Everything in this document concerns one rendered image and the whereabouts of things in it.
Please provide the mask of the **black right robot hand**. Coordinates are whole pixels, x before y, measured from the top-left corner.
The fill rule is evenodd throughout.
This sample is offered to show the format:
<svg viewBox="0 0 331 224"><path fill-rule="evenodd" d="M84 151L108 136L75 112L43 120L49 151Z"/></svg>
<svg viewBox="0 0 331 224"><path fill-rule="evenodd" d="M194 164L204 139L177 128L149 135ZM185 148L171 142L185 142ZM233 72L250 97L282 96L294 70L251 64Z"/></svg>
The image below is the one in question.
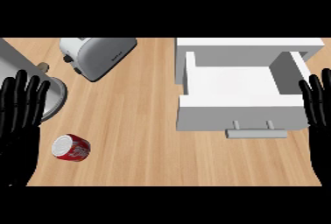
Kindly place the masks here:
<svg viewBox="0 0 331 224"><path fill-rule="evenodd" d="M331 188L331 69L324 68L322 79L312 74L300 80L304 113L309 124L310 163L322 187Z"/></svg>

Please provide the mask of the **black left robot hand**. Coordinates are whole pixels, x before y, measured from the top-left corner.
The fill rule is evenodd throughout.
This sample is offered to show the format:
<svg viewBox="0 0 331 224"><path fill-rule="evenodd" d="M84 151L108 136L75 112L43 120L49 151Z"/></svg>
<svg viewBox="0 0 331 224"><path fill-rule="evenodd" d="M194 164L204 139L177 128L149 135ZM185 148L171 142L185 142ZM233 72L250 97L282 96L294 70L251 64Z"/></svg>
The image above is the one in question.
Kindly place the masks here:
<svg viewBox="0 0 331 224"><path fill-rule="evenodd" d="M0 87L0 187L27 186L35 172L49 87L25 70Z"/></svg>

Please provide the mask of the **red soda can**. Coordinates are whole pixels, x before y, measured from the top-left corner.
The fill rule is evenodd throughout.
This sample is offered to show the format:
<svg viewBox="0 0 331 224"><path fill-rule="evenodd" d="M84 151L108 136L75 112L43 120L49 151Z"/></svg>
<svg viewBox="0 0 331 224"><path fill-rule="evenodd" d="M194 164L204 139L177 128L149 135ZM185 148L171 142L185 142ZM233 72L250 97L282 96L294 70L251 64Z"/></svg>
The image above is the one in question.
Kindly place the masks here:
<svg viewBox="0 0 331 224"><path fill-rule="evenodd" d="M59 136L52 144L52 154L58 159L66 161L83 161L90 153L90 143L81 137L65 134Z"/></svg>

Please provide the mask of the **white open drawer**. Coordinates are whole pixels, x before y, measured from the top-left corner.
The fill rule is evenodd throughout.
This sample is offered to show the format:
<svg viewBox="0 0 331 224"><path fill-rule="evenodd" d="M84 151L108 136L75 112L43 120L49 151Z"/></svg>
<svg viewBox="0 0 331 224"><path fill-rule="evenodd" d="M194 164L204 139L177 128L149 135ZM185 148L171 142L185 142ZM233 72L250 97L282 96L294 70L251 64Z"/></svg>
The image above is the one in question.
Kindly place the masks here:
<svg viewBox="0 0 331 224"><path fill-rule="evenodd" d="M309 69L298 52L281 52L267 66L198 66L195 60L188 52L179 131L306 128L298 81Z"/></svg>

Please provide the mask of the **silver toaster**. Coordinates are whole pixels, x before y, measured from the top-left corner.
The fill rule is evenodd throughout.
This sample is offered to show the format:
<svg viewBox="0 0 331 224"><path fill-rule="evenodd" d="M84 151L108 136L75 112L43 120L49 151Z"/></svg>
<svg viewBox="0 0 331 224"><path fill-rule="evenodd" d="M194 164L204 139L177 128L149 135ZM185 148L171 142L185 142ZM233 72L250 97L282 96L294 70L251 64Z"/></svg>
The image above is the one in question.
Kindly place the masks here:
<svg viewBox="0 0 331 224"><path fill-rule="evenodd" d="M134 38L61 38L64 61L90 82L96 82L137 45Z"/></svg>

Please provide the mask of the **white cabinet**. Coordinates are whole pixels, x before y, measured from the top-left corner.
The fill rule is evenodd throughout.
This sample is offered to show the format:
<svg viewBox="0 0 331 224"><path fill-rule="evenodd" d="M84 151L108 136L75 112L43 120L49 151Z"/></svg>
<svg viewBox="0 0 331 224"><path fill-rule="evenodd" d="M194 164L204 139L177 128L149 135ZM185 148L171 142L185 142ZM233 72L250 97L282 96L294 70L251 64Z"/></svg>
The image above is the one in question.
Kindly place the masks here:
<svg viewBox="0 0 331 224"><path fill-rule="evenodd" d="M307 61L325 46L321 38L176 38L174 83L183 83L186 52L194 52L198 67L267 67L282 95L298 95L304 75L294 68L290 53Z"/></svg>

